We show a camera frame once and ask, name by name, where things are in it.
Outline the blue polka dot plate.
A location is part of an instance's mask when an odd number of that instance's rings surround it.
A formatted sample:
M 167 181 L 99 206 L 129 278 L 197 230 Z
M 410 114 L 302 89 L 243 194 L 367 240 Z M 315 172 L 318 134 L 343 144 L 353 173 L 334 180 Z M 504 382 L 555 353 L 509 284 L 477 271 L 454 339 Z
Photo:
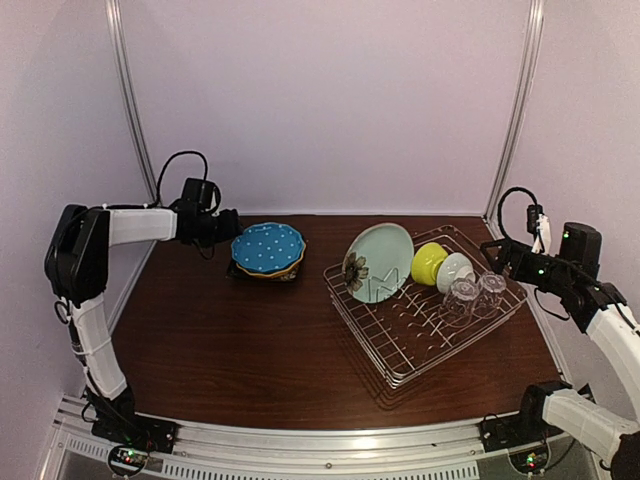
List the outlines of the blue polka dot plate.
M 298 230 L 276 222 L 249 226 L 231 244 L 236 265 L 262 277 L 288 271 L 301 261 L 305 250 L 306 242 Z

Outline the yellow polka dot plate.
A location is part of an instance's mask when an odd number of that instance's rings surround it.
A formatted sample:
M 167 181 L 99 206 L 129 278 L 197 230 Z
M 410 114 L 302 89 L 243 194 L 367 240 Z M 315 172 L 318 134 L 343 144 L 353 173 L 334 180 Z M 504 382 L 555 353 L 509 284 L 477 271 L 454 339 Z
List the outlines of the yellow polka dot plate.
M 302 265 L 304 260 L 305 260 L 305 257 L 302 256 L 300 259 L 296 260 L 291 266 L 289 266 L 289 267 L 287 267 L 287 268 L 285 268 L 283 270 L 278 270 L 278 271 L 275 271 L 273 273 L 268 273 L 268 274 L 250 272 L 249 270 L 245 269 L 244 267 L 241 267 L 235 261 L 232 261 L 231 265 L 234 266 L 236 269 L 238 269 L 243 274 L 248 275 L 250 278 L 259 279 L 259 280 L 269 280 L 269 281 L 289 281 L 289 280 L 292 280 L 292 279 L 295 278 L 295 276 L 297 275 L 297 272 L 298 272 L 298 270 L 299 270 L 299 268 Z

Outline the black square floral plate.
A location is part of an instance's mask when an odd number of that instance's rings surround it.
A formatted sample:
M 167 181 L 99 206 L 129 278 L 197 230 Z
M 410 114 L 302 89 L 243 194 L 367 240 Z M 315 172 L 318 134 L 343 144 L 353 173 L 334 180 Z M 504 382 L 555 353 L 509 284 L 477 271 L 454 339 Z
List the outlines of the black square floral plate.
M 248 281 L 270 282 L 270 283 L 292 283 L 292 282 L 295 282 L 296 278 L 298 277 L 299 271 L 301 270 L 301 267 L 302 267 L 302 265 L 301 265 L 299 270 L 298 270 L 298 272 L 297 272 L 297 275 L 292 280 L 289 280 L 289 281 L 269 281 L 269 280 L 259 280 L 259 279 L 250 278 L 248 275 L 243 274 L 238 269 L 236 269 L 234 266 L 232 266 L 231 262 L 229 263 L 229 265 L 227 267 L 227 271 L 226 271 L 226 275 L 229 278 L 242 279 L 242 280 L 248 280 Z

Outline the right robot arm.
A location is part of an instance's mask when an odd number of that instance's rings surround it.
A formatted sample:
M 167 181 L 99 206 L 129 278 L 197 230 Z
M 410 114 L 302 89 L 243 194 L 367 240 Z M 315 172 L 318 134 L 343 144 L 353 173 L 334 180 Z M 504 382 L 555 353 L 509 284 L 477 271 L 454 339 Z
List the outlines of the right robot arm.
M 634 405 L 639 403 L 639 324 L 624 296 L 596 276 L 602 245 L 593 227 L 567 222 L 560 250 L 549 256 L 503 237 L 480 251 L 491 270 L 559 298 L 581 333 L 600 349 Z M 531 385 L 512 430 L 519 440 L 535 440 L 548 427 L 569 434 L 596 454 L 614 479 L 639 476 L 639 421 L 628 420 L 585 399 L 562 382 Z

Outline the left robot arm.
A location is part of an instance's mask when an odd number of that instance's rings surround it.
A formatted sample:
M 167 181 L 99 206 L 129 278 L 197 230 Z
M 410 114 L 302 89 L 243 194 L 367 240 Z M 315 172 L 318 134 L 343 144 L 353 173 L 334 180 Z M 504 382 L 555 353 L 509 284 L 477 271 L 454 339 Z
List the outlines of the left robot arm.
M 144 242 L 178 241 L 212 248 L 242 232 L 235 209 L 202 211 L 188 203 L 176 208 L 65 207 L 49 245 L 44 270 L 68 322 L 72 350 L 86 378 L 91 401 L 106 414 L 106 429 L 123 444 L 144 433 L 135 415 L 131 387 L 118 363 L 106 322 L 104 292 L 110 249 Z

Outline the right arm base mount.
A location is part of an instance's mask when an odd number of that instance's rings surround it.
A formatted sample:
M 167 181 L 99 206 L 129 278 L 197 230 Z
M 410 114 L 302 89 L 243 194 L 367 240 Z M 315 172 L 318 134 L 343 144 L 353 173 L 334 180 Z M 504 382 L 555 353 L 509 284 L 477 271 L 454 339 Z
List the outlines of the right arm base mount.
M 479 423 L 479 433 L 484 451 L 490 453 L 544 442 L 551 437 L 560 435 L 562 431 L 549 425 L 527 429 L 523 426 L 519 414 L 502 417 L 488 414 Z

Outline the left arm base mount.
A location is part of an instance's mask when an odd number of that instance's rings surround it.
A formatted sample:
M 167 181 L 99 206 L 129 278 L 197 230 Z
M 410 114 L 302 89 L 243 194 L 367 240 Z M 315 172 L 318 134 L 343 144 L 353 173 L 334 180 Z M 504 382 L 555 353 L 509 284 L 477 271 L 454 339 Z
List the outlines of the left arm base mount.
M 96 418 L 91 433 L 145 452 L 172 453 L 178 425 L 174 421 L 137 414 L 135 397 L 127 387 L 114 400 L 87 390 Z

